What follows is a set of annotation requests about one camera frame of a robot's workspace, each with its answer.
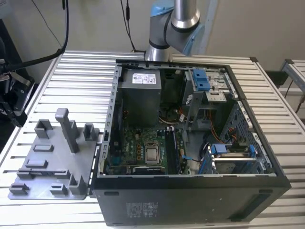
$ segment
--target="orange wire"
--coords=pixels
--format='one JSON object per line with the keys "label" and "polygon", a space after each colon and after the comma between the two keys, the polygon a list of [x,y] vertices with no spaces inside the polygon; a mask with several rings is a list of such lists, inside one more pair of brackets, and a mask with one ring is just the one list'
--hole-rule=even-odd
{"label": "orange wire", "polygon": [[213,126],[213,123],[212,123],[212,116],[211,116],[211,110],[210,110],[210,122],[211,122],[211,132],[212,132],[212,135],[214,136],[214,138],[219,141],[220,143],[222,144],[225,144],[222,140],[219,139],[219,137],[217,136],[217,133],[216,131],[214,130],[214,126]]}

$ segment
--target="white label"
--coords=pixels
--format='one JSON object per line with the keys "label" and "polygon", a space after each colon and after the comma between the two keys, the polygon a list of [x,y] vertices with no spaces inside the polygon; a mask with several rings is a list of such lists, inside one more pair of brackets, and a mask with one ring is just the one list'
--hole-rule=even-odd
{"label": "white label", "polygon": [[156,84],[156,75],[155,74],[134,73],[132,75],[132,83]]}
{"label": "white label", "polygon": [[180,122],[183,122],[183,121],[184,121],[184,117],[185,117],[185,115],[184,115],[184,114],[181,114],[181,116],[180,116],[180,118],[179,118],[179,121],[180,121]]}
{"label": "white label", "polygon": [[0,19],[12,12],[9,0],[0,0]]}

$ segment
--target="blue plastic clip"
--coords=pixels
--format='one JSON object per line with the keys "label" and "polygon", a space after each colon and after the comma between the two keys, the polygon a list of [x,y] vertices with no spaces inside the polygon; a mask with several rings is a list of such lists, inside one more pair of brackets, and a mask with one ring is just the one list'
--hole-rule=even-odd
{"label": "blue plastic clip", "polygon": [[198,91],[208,92],[210,90],[210,82],[203,69],[194,69],[193,79],[197,85],[196,88]]}

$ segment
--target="metal frame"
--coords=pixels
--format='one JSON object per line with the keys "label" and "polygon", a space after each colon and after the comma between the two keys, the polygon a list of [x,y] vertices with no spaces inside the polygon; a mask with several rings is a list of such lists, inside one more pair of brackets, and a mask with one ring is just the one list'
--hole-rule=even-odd
{"label": "metal frame", "polygon": [[[33,100],[26,110],[29,119],[25,126],[16,128],[0,154],[0,212],[1,224],[19,225],[16,228],[106,227],[96,199],[84,201],[9,200],[8,187],[33,142],[35,123],[39,117],[53,116],[55,107],[67,104],[78,123],[91,119],[94,126],[104,129],[115,59],[143,59],[142,53],[76,52],[67,51],[61,60],[54,60],[44,76]],[[276,200],[258,218],[248,223],[222,223],[210,228],[294,228],[305,225],[305,134],[304,125],[294,114],[279,91],[250,58],[174,55],[175,62],[228,64],[231,66],[247,102],[280,162],[292,189]],[[192,228],[191,225],[168,225],[167,228]]]}
{"label": "metal frame", "polygon": [[305,93],[305,61],[285,60],[281,71],[286,72]]}

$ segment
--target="black cable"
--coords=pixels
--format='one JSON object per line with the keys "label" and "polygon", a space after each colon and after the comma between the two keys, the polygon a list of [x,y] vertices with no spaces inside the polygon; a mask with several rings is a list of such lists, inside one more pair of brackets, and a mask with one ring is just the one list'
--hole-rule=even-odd
{"label": "black cable", "polygon": [[42,62],[46,62],[46,61],[50,61],[54,58],[59,57],[61,54],[63,54],[66,50],[67,44],[68,44],[68,37],[69,37],[69,5],[68,5],[68,0],[62,1],[63,3],[63,9],[66,9],[66,37],[65,37],[65,42],[63,44],[63,46],[57,50],[56,53],[50,55],[50,56],[45,56],[36,60],[32,60],[32,61],[27,61],[27,62],[23,62],[23,63],[18,63],[18,64],[7,64],[6,66],[4,66],[4,72],[11,72],[11,71],[15,71],[21,68],[26,68],[29,66],[33,66]]}
{"label": "black cable", "polygon": [[301,105],[302,105],[302,103],[299,103],[299,106],[297,106],[295,113],[297,113],[300,110]]}
{"label": "black cable", "polygon": [[123,12],[123,18],[124,18],[125,29],[126,29],[126,32],[127,32],[128,37],[129,37],[130,43],[132,44],[132,49],[133,49],[134,52],[136,52],[135,46],[134,46],[134,44],[133,44],[133,42],[132,42],[132,38],[131,38],[131,36],[130,36],[130,34],[129,34],[129,32],[128,32],[128,29],[127,29],[127,24],[126,24],[126,19],[125,19],[125,12],[124,12],[123,3],[122,3],[122,0],[120,0],[120,1],[121,1],[122,12]]}
{"label": "black cable", "polygon": [[285,94],[284,98],[286,98],[286,96],[287,96],[287,94],[288,94],[288,91],[289,91],[289,89],[290,89],[292,83],[293,83],[293,80],[291,80],[291,82],[290,82],[290,84],[289,84],[289,86],[288,86],[288,88],[287,88],[287,91],[286,91],[286,94]]}
{"label": "black cable", "polygon": [[53,34],[54,38],[57,40],[57,43],[59,44],[59,46],[61,47],[61,43],[59,42],[59,40],[57,39],[57,37],[55,36],[55,34],[53,33],[53,31],[51,30],[51,28],[48,26],[48,23],[46,22],[44,16],[42,15],[41,11],[39,10],[38,6],[36,5],[36,3],[34,2],[34,0],[31,0],[34,4],[34,6],[36,7],[36,9],[38,10],[39,14],[41,15],[44,23],[46,24],[46,26],[48,27],[49,31]]}

